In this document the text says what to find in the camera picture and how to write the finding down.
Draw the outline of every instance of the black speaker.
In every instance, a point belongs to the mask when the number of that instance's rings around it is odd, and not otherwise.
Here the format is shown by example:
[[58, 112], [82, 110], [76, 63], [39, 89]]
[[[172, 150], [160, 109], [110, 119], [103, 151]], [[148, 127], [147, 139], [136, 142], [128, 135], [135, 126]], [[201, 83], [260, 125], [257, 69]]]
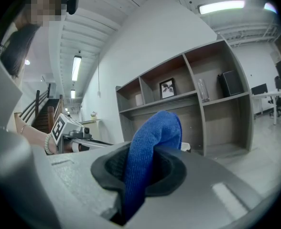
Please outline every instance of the black speaker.
[[243, 87], [236, 71], [228, 71], [218, 75], [224, 97], [243, 93]]

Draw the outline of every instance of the white desk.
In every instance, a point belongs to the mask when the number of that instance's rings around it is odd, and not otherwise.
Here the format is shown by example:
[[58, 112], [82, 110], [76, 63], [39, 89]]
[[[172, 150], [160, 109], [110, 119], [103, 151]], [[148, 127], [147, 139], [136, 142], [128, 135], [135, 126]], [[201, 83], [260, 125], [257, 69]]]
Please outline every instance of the white desk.
[[262, 98], [266, 98], [266, 97], [272, 97], [273, 98], [273, 124], [276, 125], [276, 116], [277, 116], [277, 112], [276, 112], [276, 97], [280, 97], [281, 98], [281, 92], [267, 92], [264, 94], [258, 94], [258, 95], [252, 95], [253, 99], [262, 99]]

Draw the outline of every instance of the blue towel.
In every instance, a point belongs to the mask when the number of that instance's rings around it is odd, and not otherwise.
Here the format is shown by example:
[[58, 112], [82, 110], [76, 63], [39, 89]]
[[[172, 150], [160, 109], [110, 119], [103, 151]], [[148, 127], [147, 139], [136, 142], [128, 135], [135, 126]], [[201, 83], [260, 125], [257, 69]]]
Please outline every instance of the blue towel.
[[160, 111], [135, 133], [130, 145], [125, 170], [125, 217], [129, 220], [145, 199], [150, 183], [153, 147], [163, 145], [181, 149], [182, 128], [178, 116]]

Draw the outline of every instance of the framed photo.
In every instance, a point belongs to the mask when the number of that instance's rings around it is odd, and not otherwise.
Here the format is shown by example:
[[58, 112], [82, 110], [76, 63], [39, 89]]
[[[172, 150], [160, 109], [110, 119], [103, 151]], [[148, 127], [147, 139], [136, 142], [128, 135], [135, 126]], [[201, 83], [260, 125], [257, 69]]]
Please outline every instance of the framed photo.
[[174, 79], [173, 78], [160, 83], [161, 99], [176, 96], [176, 95], [177, 95], [177, 93], [175, 91]]

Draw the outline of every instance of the fluorescent light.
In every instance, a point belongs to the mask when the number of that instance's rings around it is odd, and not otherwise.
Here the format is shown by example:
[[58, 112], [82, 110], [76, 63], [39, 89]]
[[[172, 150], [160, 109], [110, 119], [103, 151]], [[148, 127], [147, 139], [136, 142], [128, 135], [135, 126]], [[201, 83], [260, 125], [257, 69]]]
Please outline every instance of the fluorescent light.
[[269, 2], [265, 3], [264, 9], [270, 10], [270, 11], [275, 12], [277, 14], [277, 11], [276, 11], [275, 7]]
[[74, 57], [72, 81], [76, 81], [78, 79], [78, 72], [79, 72], [81, 59], [82, 59], [81, 56], [75, 56]]
[[75, 98], [75, 93], [76, 93], [75, 90], [71, 90], [71, 91], [70, 91], [70, 96], [71, 96], [71, 98]]
[[245, 6], [245, 1], [237, 0], [237, 1], [224, 1], [224, 2], [210, 3], [206, 5], [199, 5], [198, 8], [200, 14], [206, 14], [219, 10], [242, 9], [244, 6]]

